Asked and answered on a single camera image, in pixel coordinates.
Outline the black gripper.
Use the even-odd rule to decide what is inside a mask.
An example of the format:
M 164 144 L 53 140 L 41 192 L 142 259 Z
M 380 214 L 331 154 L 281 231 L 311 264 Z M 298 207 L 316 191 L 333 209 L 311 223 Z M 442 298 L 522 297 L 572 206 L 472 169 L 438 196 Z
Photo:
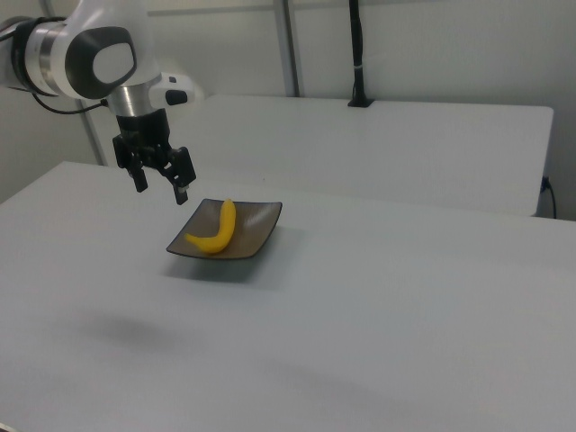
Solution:
M 116 163 L 132 178 L 138 193 L 148 188 L 143 165 L 137 153 L 155 153 L 156 170 L 173 186 L 178 205 L 188 200 L 187 189 L 196 173 L 188 148 L 171 148 L 166 111 L 141 116 L 117 116 L 121 135 L 112 139 Z

